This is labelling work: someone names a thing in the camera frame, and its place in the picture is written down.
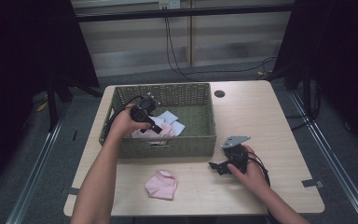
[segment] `wicker basket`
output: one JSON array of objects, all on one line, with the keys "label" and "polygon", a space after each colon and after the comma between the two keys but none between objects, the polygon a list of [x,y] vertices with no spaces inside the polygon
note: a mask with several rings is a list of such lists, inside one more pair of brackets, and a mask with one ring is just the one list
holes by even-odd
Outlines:
[{"label": "wicker basket", "polygon": [[[209,157],[213,155],[216,131],[209,83],[161,84],[115,87],[112,103],[100,134],[101,145],[106,122],[112,109],[119,109],[135,95],[151,92],[160,102],[153,112],[160,115],[171,111],[186,128],[175,137],[125,137],[120,145],[120,158]],[[148,142],[166,141],[165,146],[151,146]]]}]

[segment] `wall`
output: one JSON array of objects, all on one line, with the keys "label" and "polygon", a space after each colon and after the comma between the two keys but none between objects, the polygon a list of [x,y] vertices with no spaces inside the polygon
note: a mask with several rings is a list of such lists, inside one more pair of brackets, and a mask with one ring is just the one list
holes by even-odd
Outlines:
[{"label": "wall", "polygon": [[[181,8],[293,2],[189,0],[181,1]],[[125,5],[113,0],[73,0],[72,3],[76,14],[158,9],[158,2],[152,0],[132,0]],[[176,59],[180,67],[187,67],[254,62],[276,56],[289,17],[290,12],[277,12],[169,18]],[[164,19],[82,22],[80,27],[98,77],[170,68]]]}]

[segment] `gray floor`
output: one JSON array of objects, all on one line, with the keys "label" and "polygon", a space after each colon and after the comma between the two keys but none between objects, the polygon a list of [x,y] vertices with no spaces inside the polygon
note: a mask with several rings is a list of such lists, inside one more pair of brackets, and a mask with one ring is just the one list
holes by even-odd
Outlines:
[{"label": "gray floor", "polygon": [[[183,71],[207,71],[245,69],[259,63],[238,63],[219,66],[188,68]],[[242,73],[206,73],[192,75],[191,78],[201,81],[223,80],[253,80],[258,78],[256,71],[262,68]],[[140,84],[185,82],[181,75],[170,70],[148,72],[142,74],[102,77],[102,90],[114,84]],[[283,86],[283,80],[271,82],[281,103],[285,115],[294,115],[298,111],[288,92]],[[100,103],[99,98],[89,96],[82,91],[73,90],[75,98],[68,106],[62,121],[60,134],[48,157],[43,173],[38,180],[34,196],[29,203],[22,223],[68,223],[69,218],[63,214],[66,195],[62,190],[69,188],[75,176],[83,148],[86,144],[90,127]],[[327,141],[331,145],[353,182],[358,187],[358,136],[345,128],[345,119],[332,107],[328,100],[322,98],[321,112],[316,119]],[[289,119],[291,127],[296,127],[301,119]],[[16,202],[34,162],[48,135],[48,111],[31,114],[17,154],[7,166],[0,178],[0,223],[6,222],[14,203]],[[294,131],[299,148],[309,166],[314,179],[321,180],[324,187],[319,189],[324,200],[325,210],[321,214],[307,214],[304,217],[311,223],[358,223],[358,214],[353,208],[345,191],[338,183],[335,174],[326,162],[321,150],[307,127]],[[220,223],[246,223],[246,217],[222,219]],[[132,223],[131,217],[114,217],[112,223]],[[135,223],[187,223],[183,217],[137,218]]]}]

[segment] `pink cloth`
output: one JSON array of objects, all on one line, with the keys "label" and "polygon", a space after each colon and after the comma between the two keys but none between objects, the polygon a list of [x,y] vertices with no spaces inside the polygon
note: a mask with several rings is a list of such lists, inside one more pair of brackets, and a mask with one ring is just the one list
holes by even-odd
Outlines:
[{"label": "pink cloth", "polygon": [[[131,134],[133,138],[155,138],[155,137],[173,137],[175,133],[173,132],[171,124],[162,123],[161,127],[162,131],[160,133],[155,133],[152,130],[148,129],[146,132],[141,133],[140,130],[135,130]],[[152,145],[166,145],[167,142],[150,142]]]},{"label": "pink cloth", "polygon": [[145,188],[150,198],[173,200],[177,181],[173,175],[166,171],[158,171],[146,181]]}]

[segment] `human hand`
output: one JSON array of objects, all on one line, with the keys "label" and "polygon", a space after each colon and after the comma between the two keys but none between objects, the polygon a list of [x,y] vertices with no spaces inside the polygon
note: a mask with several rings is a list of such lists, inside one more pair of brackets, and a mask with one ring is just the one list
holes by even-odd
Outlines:
[{"label": "human hand", "polygon": [[[243,145],[248,152],[248,157],[256,160],[255,153],[251,147]],[[270,189],[261,168],[254,161],[248,161],[247,171],[243,174],[237,167],[232,164],[228,164],[227,168],[234,174],[237,179],[253,194],[260,195],[265,190]]]},{"label": "human hand", "polygon": [[123,138],[126,135],[133,133],[138,129],[149,129],[151,124],[147,122],[133,121],[130,115],[131,109],[134,104],[128,105],[123,111],[121,111],[113,121],[110,127],[107,139],[111,137]]}]

